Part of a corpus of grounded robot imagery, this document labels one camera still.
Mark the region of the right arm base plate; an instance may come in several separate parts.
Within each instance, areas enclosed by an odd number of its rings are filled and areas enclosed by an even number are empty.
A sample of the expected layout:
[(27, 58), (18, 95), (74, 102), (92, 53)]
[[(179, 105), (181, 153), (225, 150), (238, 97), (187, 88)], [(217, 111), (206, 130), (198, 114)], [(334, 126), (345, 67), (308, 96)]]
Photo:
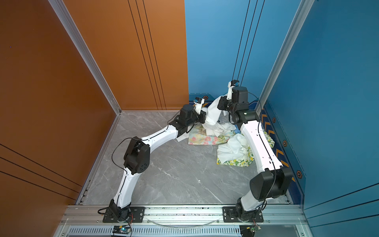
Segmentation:
[(263, 223), (264, 218), (260, 208), (253, 211), (245, 211), (239, 206), (222, 207), (223, 220), (225, 223), (249, 222)]

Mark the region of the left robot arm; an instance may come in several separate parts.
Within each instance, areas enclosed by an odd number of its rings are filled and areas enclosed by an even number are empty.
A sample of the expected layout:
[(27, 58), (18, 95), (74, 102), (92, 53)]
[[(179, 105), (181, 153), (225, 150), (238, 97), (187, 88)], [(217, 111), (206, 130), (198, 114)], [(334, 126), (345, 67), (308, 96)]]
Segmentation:
[(130, 142), (124, 155), (123, 176), (107, 208), (107, 213), (118, 222), (130, 222), (131, 198), (140, 175), (150, 165), (150, 155), (159, 146), (168, 141), (188, 134), (196, 123), (205, 123), (206, 112), (203, 103), (186, 104), (169, 120), (166, 127), (149, 136), (129, 138)]

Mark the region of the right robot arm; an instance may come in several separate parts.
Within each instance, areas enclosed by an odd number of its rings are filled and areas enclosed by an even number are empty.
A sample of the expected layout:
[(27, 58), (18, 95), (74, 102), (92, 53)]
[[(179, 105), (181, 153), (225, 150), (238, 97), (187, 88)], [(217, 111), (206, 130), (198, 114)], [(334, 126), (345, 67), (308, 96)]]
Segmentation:
[(235, 206), (237, 218), (242, 222), (262, 214), (267, 200), (285, 195), (293, 178), (291, 168), (283, 166), (266, 140), (258, 113), (249, 109), (248, 95), (247, 88), (232, 86), (217, 106), (232, 116), (256, 162), (258, 174), (250, 180), (250, 191)]

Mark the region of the white cloth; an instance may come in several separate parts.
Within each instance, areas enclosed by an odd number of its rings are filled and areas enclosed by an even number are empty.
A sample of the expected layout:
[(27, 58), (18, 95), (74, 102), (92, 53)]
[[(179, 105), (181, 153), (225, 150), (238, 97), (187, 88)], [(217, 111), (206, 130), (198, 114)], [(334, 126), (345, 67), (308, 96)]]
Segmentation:
[(235, 130), (235, 125), (229, 122), (226, 117), (228, 112), (217, 109), (219, 100), (220, 96), (208, 107), (204, 105), (204, 100), (202, 110), (206, 112), (206, 120), (204, 124), (201, 124), (206, 129), (207, 135), (219, 136), (223, 132)]

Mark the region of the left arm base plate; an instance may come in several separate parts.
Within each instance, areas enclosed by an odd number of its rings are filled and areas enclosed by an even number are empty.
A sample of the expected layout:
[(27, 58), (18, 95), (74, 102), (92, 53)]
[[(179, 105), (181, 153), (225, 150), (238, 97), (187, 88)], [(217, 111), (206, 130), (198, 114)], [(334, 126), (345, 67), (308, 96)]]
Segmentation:
[(111, 207), (107, 207), (103, 216), (103, 223), (142, 223), (145, 214), (143, 206), (127, 206), (120, 211), (115, 211)]

